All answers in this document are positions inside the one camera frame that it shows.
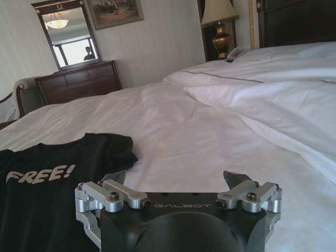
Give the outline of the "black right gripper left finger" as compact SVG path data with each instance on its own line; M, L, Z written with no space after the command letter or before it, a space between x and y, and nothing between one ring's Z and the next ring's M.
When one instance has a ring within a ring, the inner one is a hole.
M109 213L123 210L124 203L131 209L145 210L151 201L144 192L134 191L124 185L126 171L106 174L97 183L79 183L75 188L76 220L83 224L88 237L100 237L101 230L93 211L103 208Z

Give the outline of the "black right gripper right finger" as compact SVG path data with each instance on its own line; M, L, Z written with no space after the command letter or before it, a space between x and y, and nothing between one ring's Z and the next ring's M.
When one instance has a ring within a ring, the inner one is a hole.
M224 171L223 177L229 191L217 194L216 205L220 209L229 210L235 209L238 202L241 202L243 210L259 213L266 203L266 231L272 231L281 219L282 188L272 182L260 185L246 174L230 171Z

